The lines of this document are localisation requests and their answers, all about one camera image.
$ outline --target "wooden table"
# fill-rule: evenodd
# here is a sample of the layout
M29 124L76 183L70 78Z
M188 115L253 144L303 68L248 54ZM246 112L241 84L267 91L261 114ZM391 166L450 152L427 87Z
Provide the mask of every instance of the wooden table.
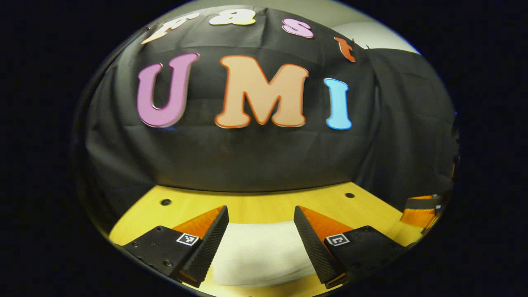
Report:
M164 199L172 203L162 206ZM348 182L274 193L218 193L155 186L119 219L109 239L125 245L158 225L172 228L221 205L228 207L229 221L236 224L293 221L295 206L301 205L352 228L370 225L403 246L422 236L422 228L400 222L402 213L396 208ZM316 275L272 287L247 288L217 285L211 271L198 290L219 297L307 297L328 291Z

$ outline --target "foam letter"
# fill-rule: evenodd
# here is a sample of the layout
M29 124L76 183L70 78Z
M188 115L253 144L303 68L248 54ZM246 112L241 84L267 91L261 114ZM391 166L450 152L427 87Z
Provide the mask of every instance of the foam letter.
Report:
M355 62L356 59L350 54L353 51L352 47L346 43L346 40L339 37L334 37L334 39L339 42L339 49L341 50L343 56L345 56L348 61Z
M325 78L325 85L330 89L330 117L326 120L326 125L336 130L347 130L352 127L352 122L348 119L348 109L346 107L346 83L333 78Z
M256 22L253 17L255 12L252 10L236 9L226 10L219 13L219 16L212 18L209 23L211 25L251 25Z
M291 18L285 18L282 23L284 24L282 28L284 31L299 35L306 38L313 38L314 34L310 31L310 26L301 21L293 20Z
M137 111L143 123L156 128L174 125L183 115L187 102L187 82L191 64L199 58L197 53L187 53L172 59L168 65L173 68L171 89L167 105L157 108L153 104L154 82L163 65L154 64L143 69L137 91Z
M258 62L245 55L228 55L220 59L228 69L224 109L215 118L222 128L242 128L249 125L250 116L244 113L244 99L255 119L264 125L275 105L279 104L272 121L281 127L300 127L303 116L303 88L308 71L294 64L284 64L268 82Z
M156 30L156 32L154 32L154 34L152 34L149 38L145 39L141 44L145 44L145 43L148 43L148 42L150 42L152 40L156 40L158 38L161 38L161 37L167 35L167 30L169 30L169 29L174 30L174 29L178 28L179 26L181 26L183 23L185 23L185 21L191 20L191 19L193 19L193 18L195 18L195 17L197 17L199 15L200 15L199 13L193 13L193 14L182 16L182 17L176 18L176 19L174 19L172 21L166 22L165 24L163 24L163 26L161 28Z

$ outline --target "fisheye lens view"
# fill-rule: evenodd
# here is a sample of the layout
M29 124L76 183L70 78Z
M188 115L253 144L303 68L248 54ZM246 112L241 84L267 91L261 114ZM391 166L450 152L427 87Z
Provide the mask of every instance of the fisheye lens view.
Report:
M78 196L175 292L327 296L435 226L455 119L433 66L375 16L196 0L101 62L74 125Z

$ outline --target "orange object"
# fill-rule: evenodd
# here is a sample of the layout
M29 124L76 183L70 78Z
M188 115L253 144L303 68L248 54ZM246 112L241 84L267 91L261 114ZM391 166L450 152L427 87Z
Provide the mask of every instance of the orange object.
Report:
M343 54L343 56L345 56L345 58L350 61L350 62L355 62L356 61L356 58L354 58L352 55L351 55L351 52L353 51L352 47L350 45L348 45L346 43L346 40L342 39L342 38L339 38L339 37L334 37L334 39L339 42L339 50L341 50L341 53Z
M203 214L179 224L172 229L182 233L198 236L200 239L203 239L223 207L224 206L220 206L208 212L204 212Z
M353 228L342 224L334 219L330 219L327 216L321 215L319 212L315 212L311 209L299 206L304 216L310 223L312 229L317 234L317 237L323 243L325 238L328 236L345 233L354 230Z
M185 277L187 277L188 279L190 279L193 282L197 282L197 280L195 280L192 276L186 274L185 271L183 271L183 270L180 270L180 274L185 276Z
M427 228L435 219L434 209L404 209L400 221L412 226Z
M426 229L432 228L435 225L435 223L436 223L436 221L438 220L439 217L440 216L435 216L435 218L431 221L431 223L429 223L429 225L426 227Z

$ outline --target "black cloth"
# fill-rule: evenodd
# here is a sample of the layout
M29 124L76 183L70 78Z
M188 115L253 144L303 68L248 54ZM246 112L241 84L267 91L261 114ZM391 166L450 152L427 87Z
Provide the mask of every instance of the black cloth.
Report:
M254 10L255 24L210 25L231 8ZM393 49L365 50L330 28L303 17L254 6L198 11L153 42L141 42L173 12L150 24L108 67L89 103L86 149L97 187L117 218L156 184L226 192L271 192L353 181L402 210L407 198L452 187L457 154L451 127L455 111L440 79L419 54ZM287 33L282 20L311 26L313 39ZM345 59L334 37L353 47L355 63ZM138 116L138 73L164 65L154 103L168 100L170 59L197 52L189 76L186 109L168 128L152 128ZM302 127L259 125L246 102L251 123L224 129L214 118L223 108L226 55L254 57L268 80L286 63L308 70ZM334 130L325 78L348 85L352 128Z

